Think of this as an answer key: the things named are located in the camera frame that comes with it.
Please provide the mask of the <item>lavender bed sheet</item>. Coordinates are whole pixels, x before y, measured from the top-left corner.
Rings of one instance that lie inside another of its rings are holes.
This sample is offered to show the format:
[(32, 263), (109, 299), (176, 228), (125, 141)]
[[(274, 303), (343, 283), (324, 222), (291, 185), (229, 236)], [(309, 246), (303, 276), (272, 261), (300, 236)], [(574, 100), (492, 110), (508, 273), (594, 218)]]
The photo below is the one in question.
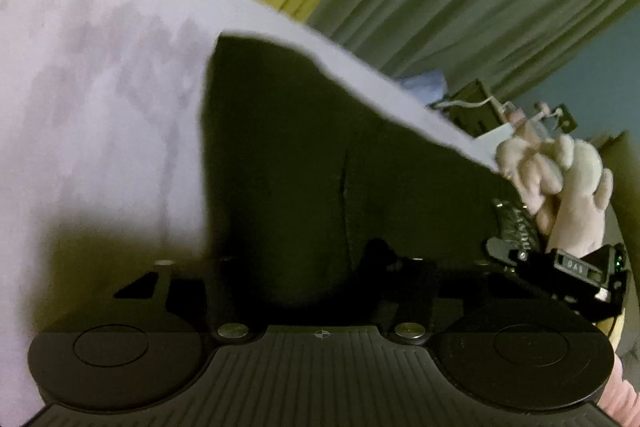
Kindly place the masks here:
[(1, 421), (40, 410), (36, 328), (124, 272), (207, 245), (200, 113), (223, 32), (292, 46), (381, 114), (486, 167), (480, 144), (254, 0), (1, 0)]

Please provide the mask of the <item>blue cloth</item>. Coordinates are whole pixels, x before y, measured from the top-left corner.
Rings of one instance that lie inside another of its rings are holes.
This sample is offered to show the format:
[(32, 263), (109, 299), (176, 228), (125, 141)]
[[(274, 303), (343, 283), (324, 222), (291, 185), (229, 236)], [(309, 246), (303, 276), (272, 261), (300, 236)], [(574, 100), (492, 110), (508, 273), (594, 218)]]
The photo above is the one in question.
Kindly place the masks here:
[(398, 80), (399, 86), (423, 105), (433, 105), (445, 100), (448, 86), (445, 74), (440, 69)]

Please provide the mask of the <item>cream plush toy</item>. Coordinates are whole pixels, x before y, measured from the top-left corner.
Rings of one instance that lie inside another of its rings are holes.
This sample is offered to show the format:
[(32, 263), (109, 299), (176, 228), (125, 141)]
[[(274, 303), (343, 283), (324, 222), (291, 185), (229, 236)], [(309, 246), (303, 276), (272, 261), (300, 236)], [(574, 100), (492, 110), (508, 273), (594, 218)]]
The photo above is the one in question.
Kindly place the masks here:
[(603, 246), (614, 176), (592, 144), (568, 134), (543, 140), (515, 133), (497, 145), (496, 161), (547, 239), (547, 251), (583, 258)]

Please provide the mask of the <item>black pants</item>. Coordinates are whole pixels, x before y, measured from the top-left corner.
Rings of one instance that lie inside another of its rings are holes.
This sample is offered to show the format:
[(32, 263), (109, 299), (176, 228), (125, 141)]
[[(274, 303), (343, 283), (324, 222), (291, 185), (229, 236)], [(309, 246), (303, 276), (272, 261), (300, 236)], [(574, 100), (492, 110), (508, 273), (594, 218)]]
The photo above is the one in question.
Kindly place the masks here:
[(234, 321), (356, 325), (472, 267), (514, 186), (376, 113), (309, 57), (224, 35), (207, 71), (212, 291)]

